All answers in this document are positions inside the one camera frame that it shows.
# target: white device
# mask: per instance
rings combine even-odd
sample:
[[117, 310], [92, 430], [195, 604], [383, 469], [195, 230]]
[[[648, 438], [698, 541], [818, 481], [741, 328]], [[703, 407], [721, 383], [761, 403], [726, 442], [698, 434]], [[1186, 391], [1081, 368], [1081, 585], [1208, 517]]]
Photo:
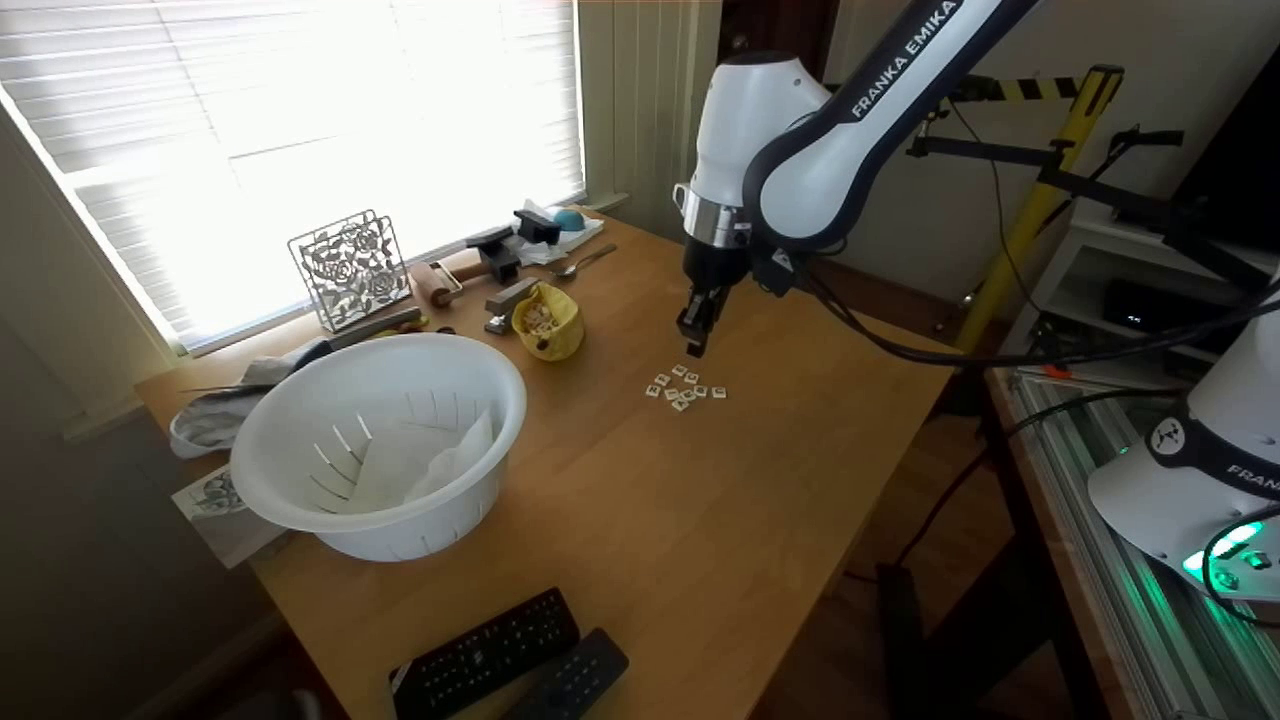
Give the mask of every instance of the white device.
[[[694, 136], [694, 170], [674, 183], [693, 294], [681, 310], [698, 356], [747, 271], [784, 293], [793, 257], [840, 245], [889, 153], [944, 101], [1030, 0], [914, 0], [836, 91], [800, 59], [721, 64]], [[1197, 383], [1147, 446], [1092, 481], [1101, 517], [1140, 553], [1197, 579], [1202, 555], [1221, 595], [1280, 599], [1280, 533], [1255, 512], [1280, 499], [1280, 321], [1265, 315]]]
[[1097, 512], [1142, 555], [1222, 599], [1280, 599], [1280, 321], [1250, 321], [1140, 446], [1088, 481]]

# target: window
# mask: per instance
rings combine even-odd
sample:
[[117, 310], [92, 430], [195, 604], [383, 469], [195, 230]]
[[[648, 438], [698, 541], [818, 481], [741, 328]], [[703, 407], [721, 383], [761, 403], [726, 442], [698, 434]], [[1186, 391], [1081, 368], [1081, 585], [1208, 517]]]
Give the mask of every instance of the window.
[[576, 0], [0, 0], [0, 82], [182, 350], [306, 309], [329, 218], [416, 257], [583, 192]]

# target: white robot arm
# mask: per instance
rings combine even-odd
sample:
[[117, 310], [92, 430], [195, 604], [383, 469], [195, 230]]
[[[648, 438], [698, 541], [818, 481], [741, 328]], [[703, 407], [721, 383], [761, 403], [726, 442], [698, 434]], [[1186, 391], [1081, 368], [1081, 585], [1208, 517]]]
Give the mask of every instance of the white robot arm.
[[788, 252], [840, 245], [889, 153], [1030, 8], [1030, 0], [911, 0], [833, 94], [800, 59], [721, 64], [674, 183], [693, 281], [681, 332], [698, 356], [726, 287], [747, 271], [784, 287]]

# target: remote control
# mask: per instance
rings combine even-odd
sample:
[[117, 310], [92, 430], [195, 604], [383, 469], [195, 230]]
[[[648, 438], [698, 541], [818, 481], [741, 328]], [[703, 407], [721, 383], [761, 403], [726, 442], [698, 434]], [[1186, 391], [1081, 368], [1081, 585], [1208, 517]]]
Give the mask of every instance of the remote control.
[[446, 714], [578, 639], [554, 587], [485, 618], [479, 627], [416, 654], [393, 676], [395, 714]]
[[583, 714], [616, 676], [625, 676], [626, 654], [597, 627], [583, 637], [547, 676], [513, 709], [513, 720], [573, 720]]

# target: white bowl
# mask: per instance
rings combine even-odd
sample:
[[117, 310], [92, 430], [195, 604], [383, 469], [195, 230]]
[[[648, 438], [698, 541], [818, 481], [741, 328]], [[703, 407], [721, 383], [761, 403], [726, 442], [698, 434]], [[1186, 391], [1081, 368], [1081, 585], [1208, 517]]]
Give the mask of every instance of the white bowl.
[[[330, 469], [388, 424], [469, 427], [493, 411], [485, 454], [435, 490], [376, 512], [330, 512]], [[523, 424], [523, 378], [463, 334], [393, 334], [330, 350], [275, 383], [233, 442], [245, 504], [315, 533], [355, 561], [421, 561], [463, 541], [493, 509]]]

